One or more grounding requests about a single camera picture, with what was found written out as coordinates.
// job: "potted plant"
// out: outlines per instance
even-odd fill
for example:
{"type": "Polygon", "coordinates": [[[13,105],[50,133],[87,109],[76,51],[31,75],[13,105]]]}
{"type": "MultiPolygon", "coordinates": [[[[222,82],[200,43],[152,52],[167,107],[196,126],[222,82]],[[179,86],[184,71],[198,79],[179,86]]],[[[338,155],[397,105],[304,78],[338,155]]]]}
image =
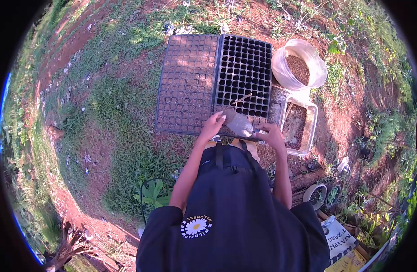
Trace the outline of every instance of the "potted plant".
{"type": "Polygon", "coordinates": [[[302,199],[303,202],[310,201],[314,210],[318,210],[326,199],[328,190],[324,184],[314,184],[307,188],[302,199]]]}
{"type": "Polygon", "coordinates": [[[339,199],[341,193],[340,185],[332,184],[326,187],[328,193],[325,199],[325,208],[331,208],[339,199]]]}

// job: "daisy logo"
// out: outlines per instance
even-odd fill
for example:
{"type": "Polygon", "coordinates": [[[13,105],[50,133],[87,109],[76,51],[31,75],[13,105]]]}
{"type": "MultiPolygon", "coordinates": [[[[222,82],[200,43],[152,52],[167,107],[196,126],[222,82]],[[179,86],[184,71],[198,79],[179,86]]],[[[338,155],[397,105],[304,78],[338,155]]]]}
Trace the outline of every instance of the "daisy logo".
{"type": "Polygon", "coordinates": [[[181,223],[181,235],[193,239],[206,235],[211,228],[211,218],[207,215],[187,217],[181,223]]]}

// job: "person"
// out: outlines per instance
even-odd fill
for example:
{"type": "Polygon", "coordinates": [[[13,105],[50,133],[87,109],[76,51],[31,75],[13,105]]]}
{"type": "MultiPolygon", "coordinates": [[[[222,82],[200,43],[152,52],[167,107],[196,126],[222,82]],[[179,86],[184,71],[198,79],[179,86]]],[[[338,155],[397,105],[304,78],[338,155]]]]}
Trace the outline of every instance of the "person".
{"type": "Polygon", "coordinates": [[[169,206],[150,214],[137,271],[323,271],[329,247],[310,202],[292,208],[280,129],[261,124],[268,134],[255,133],[276,151],[271,193],[247,142],[220,142],[224,121],[222,112],[206,120],[169,206]]]}

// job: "hand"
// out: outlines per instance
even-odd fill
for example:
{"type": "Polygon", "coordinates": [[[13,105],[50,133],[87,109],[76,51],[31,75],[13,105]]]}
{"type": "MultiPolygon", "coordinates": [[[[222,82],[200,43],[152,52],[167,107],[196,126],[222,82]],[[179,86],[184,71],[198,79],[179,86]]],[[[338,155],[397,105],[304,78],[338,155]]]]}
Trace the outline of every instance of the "hand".
{"type": "Polygon", "coordinates": [[[213,138],[213,136],[219,132],[226,118],[225,115],[221,116],[222,113],[223,111],[216,112],[202,124],[203,128],[201,129],[201,134],[198,137],[198,141],[202,141],[206,144],[211,138],[213,138]]]}
{"type": "Polygon", "coordinates": [[[282,136],[281,130],[276,124],[262,123],[256,126],[256,128],[268,131],[269,134],[261,134],[256,132],[254,135],[255,137],[264,140],[265,143],[273,147],[276,152],[287,153],[284,136],[282,136]]]}

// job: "black apron strap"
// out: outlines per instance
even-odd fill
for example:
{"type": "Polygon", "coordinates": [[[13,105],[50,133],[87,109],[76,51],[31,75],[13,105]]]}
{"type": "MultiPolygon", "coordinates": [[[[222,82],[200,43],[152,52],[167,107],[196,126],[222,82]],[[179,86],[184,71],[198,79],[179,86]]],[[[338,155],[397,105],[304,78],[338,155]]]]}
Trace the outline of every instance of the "black apron strap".
{"type": "Polygon", "coordinates": [[[216,166],[219,169],[224,169],[224,155],[222,152],[222,142],[216,143],[216,166]]]}
{"type": "Polygon", "coordinates": [[[252,172],[256,175],[255,170],[258,169],[258,167],[260,166],[258,164],[258,162],[253,158],[252,154],[249,152],[248,147],[246,146],[246,143],[244,142],[244,140],[239,139],[239,142],[241,143],[241,147],[243,148],[245,154],[246,154],[246,159],[248,160],[249,164],[252,167],[252,172]]]}

